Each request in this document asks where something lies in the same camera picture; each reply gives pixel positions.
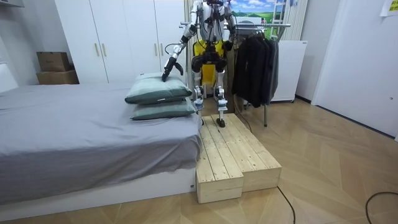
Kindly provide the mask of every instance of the wooden step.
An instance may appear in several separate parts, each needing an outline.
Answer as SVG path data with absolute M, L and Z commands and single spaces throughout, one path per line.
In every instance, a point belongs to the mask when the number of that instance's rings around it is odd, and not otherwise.
M 226 114 L 224 120 L 225 128 L 218 130 L 243 173 L 243 192 L 277 187 L 280 164 L 235 114 Z
M 198 202 L 240 197 L 242 192 L 277 187 L 282 167 L 235 114 L 202 117 L 203 143 L 197 165 Z
M 215 202 L 242 196 L 243 174 L 210 116 L 200 136 L 203 143 L 197 164 L 199 203 Z

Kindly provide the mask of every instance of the wooden floor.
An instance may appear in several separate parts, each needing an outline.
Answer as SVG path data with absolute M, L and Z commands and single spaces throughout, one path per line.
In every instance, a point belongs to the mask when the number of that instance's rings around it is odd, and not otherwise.
M 206 100 L 203 115 L 216 113 Z M 254 135 L 282 165 L 280 188 L 292 202 L 297 223 L 365 224 L 366 199 L 378 191 L 398 192 L 398 142 L 300 100 L 243 116 Z M 383 195 L 370 204 L 373 223 L 398 223 L 398 197 Z M 196 194 L 89 208 L 6 223 L 292 223 L 289 205 L 277 189 L 243 193 L 241 198 L 197 204 Z

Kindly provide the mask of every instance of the gray-green pillow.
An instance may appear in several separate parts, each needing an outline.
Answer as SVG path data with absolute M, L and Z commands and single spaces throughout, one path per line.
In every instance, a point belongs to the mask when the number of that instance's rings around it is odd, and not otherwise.
M 180 101 L 156 103 L 151 105 L 136 105 L 131 119 L 145 120 L 157 118 L 175 118 L 195 113 L 197 109 L 189 98 Z
M 192 91 L 177 77 L 162 81 L 161 73 L 149 73 L 137 77 L 125 97 L 126 103 L 152 104 L 183 99 Z

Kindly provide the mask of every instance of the hanging clothes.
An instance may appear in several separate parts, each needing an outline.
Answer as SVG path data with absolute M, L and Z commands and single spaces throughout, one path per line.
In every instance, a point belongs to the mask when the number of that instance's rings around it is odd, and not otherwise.
M 236 57 L 232 94 L 261 106 L 261 85 L 264 76 L 265 49 L 255 37 L 246 39 L 238 49 Z
M 247 38 L 238 49 L 232 94 L 255 108 L 269 105 L 278 86 L 278 53 L 277 41 Z
M 278 41 L 275 40 L 265 39 L 265 43 L 269 46 L 269 58 L 262 82 L 261 102 L 263 105 L 269 105 L 278 87 L 279 46 Z

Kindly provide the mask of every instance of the metal pole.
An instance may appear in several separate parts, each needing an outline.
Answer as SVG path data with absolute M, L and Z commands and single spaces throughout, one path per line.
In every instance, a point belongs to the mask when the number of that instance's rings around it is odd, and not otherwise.
M 268 122 L 267 122 L 267 105 L 264 105 L 264 127 L 268 126 Z
M 189 22 L 181 22 L 181 25 L 188 25 Z M 290 27 L 290 24 L 250 24 L 250 23 L 240 23 L 236 24 L 236 26 L 260 26 L 260 27 Z
M 237 28 L 237 30 L 262 30 L 262 29 L 253 27 L 253 28 Z

